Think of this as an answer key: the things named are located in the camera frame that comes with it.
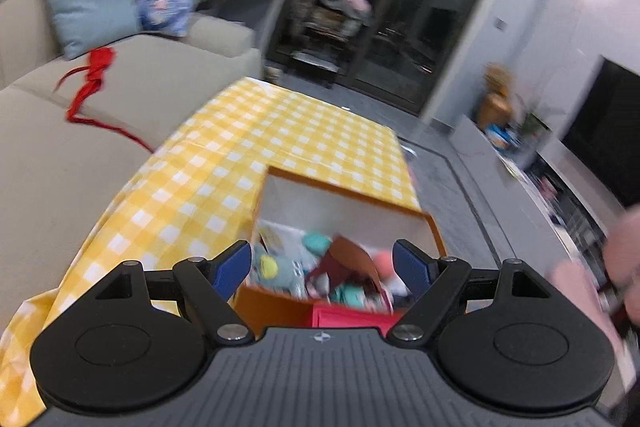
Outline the black television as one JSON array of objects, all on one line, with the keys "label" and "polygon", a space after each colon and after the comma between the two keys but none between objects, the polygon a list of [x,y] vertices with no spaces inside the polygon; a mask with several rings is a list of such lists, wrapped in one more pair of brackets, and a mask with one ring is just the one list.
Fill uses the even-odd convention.
[{"label": "black television", "polygon": [[639,202],[639,76],[606,58],[563,145],[625,208]]}]

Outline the gold vase with dried flowers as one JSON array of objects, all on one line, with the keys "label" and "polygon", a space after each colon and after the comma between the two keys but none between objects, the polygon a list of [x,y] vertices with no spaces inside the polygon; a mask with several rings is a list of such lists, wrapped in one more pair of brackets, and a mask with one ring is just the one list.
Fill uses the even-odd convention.
[{"label": "gold vase with dried flowers", "polygon": [[489,63],[484,72],[486,95],[476,113],[476,125],[486,130],[492,124],[504,127],[513,115],[510,102],[512,72],[499,63]]}]

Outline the red ribbon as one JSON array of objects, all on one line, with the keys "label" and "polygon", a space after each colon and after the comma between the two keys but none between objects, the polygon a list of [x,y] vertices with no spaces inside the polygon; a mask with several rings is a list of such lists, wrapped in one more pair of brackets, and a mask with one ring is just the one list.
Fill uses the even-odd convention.
[{"label": "red ribbon", "polygon": [[90,98],[90,96],[93,96],[102,89],[105,72],[111,67],[111,64],[115,60],[115,56],[115,50],[110,46],[102,46],[102,48],[90,50],[88,53],[87,64],[72,68],[66,72],[66,74],[64,74],[56,83],[54,91],[58,91],[58,89],[63,86],[63,83],[73,75],[84,74],[84,83],[74,95],[70,105],[66,108],[66,120],[71,124],[83,124],[84,126],[95,127],[117,133],[124,138],[137,143],[149,153],[153,154],[154,150],[148,143],[128,130],[122,127],[113,126],[112,124],[107,124],[106,122],[99,121],[96,118],[81,115],[82,104],[85,103],[87,98]]}]

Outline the yellow checkered tablecloth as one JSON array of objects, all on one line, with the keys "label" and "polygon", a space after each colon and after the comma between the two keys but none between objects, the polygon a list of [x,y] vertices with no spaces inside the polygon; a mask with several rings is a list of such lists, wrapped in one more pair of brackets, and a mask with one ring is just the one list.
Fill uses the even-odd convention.
[{"label": "yellow checkered tablecloth", "polygon": [[1,421],[43,409],[28,355],[44,326],[127,259],[168,269],[216,256],[250,226],[268,167],[416,209],[395,133],[347,110],[242,79],[194,113],[114,197],[58,287],[23,303],[1,338]]}]

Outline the white tv console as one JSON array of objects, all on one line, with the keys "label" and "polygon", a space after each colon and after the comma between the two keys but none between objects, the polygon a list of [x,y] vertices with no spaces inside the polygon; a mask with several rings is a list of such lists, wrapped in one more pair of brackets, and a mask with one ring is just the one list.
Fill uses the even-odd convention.
[{"label": "white tv console", "polygon": [[597,272],[608,229],[624,208],[604,185],[557,139],[536,155],[560,181],[561,221],[536,184],[503,158],[468,117],[461,117],[450,143],[488,202],[515,257],[541,273],[565,258],[582,260]]}]

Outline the blue floral cushion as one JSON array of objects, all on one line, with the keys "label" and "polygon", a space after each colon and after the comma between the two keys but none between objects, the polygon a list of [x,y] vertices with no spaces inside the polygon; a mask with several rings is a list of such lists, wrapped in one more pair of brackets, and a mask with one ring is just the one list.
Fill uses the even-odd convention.
[{"label": "blue floral cushion", "polygon": [[148,34],[183,38],[200,0],[137,0],[140,28]]}]

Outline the red lidded plastic container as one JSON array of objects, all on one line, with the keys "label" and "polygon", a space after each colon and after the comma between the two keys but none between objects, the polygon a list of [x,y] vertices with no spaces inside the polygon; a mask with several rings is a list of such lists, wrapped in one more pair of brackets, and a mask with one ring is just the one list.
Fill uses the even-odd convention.
[{"label": "red lidded plastic container", "polygon": [[314,303],[311,307],[309,326],[314,329],[373,327],[385,335],[401,317],[402,312],[370,312],[337,305],[326,305],[325,303]]}]

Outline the orange cardboard box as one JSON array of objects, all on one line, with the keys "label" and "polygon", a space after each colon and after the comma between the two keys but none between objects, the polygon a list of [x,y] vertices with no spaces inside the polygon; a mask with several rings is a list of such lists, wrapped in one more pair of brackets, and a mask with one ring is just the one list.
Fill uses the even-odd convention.
[{"label": "orange cardboard box", "polygon": [[[310,232],[331,237],[323,257],[303,246]],[[428,213],[276,167],[262,181],[248,239],[252,267],[233,304],[257,336],[269,327],[310,329],[314,303],[404,312],[410,291],[394,269],[394,243],[407,239],[432,258],[446,254]]]}]

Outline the teal soft toy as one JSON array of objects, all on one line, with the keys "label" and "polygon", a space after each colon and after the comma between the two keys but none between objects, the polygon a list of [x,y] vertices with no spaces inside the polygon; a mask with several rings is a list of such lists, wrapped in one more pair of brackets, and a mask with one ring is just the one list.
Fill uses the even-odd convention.
[{"label": "teal soft toy", "polygon": [[323,257],[330,248],[332,239],[324,234],[310,232],[303,236],[302,244],[314,257]]}]

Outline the black shelf cart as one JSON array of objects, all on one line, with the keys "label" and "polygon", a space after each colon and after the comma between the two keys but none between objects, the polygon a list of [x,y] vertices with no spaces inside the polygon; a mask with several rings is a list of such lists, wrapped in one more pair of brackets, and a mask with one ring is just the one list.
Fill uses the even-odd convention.
[{"label": "black shelf cart", "polygon": [[368,0],[292,0],[288,61],[309,69],[326,87],[344,76],[356,42],[371,21]]}]

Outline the beige sofa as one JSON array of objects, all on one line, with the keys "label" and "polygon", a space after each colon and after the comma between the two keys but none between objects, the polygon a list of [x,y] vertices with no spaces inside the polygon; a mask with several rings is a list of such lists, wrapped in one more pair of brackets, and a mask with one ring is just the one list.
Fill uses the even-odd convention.
[{"label": "beige sofa", "polygon": [[174,40],[114,43],[94,126],[65,113],[84,77],[62,57],[46,0],[1,0],[1,318],[61,282],[122,186],[183,121],[235,80],[259,77],[254,32],[202,13]]}]

